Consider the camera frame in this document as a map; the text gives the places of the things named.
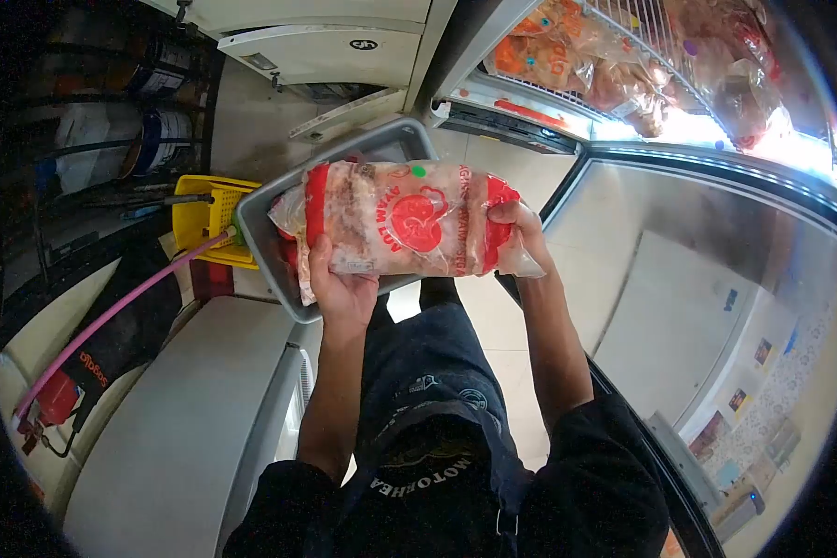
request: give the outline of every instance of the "chest freezer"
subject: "chest freezer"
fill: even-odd
[[[78,552],[220,556],[264,468],[294,457],[311,339],[319,325],[295,324],[278,305],[221,296],[201,308],[81,470],[63,525]]]

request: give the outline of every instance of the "logo sticker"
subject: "logo sticker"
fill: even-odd
[[[391,209],[391,226],[402,244],[416,252],[430,252],[443,237],[437,220],[450,206],[436,188],[422,186],[419,192],[397,200]]]
[[[351,41],[351,47],[357,50],[375,50],[379,48],[379,43],[368,39],[353,39]]]
[[[411,394],[414,394],[414,393],[419,392],[419,391],[425,391],[426,389],[428,389],[432,385],[440,385],[440,382],[438,382],[434,378],[434,376],[432,376],[430,374],[427,374],[425,376],[421,376],[419,378],[416,378],[416,380],[412,383],[412,385],[410,385],[409,392]]]
[[[486,410],[486,397],[473,387],[461,390],[458,396],[481,411]]]

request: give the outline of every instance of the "wire shelf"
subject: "wire shelf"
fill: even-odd
[[[707,114],[731,138],[710,104],[694,88],[691,63],[673,36],[670,17],[660,0],[585,0],[583,9],[657,59],[700,105],[700,109],[689,112]]]

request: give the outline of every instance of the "printed shirt graphic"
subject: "printed shirt graphic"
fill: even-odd
[[[479,427],[461,418],[404,430],[335,530],[332,555],[500,555],[489,459]],[[224,556],[302,556],[310,527],[346,489],[306,463],[270,464]],[[659,556],[669,514],[622,399],[595,399],[557,421],[519,519],[521,556]]]

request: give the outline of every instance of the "person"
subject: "person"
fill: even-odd
[[[519,202],[488,217],[517,225],[545,270],[517,278],[544,467],[517,457],[453,279],[423,279],[421,313],[394,324],[378,279],[329,273],[320,237],[310,265],[323,335],[297,455],[260,476],[224,556],[659,556],[658,472],[623,400],[593,395],[539,217]]]

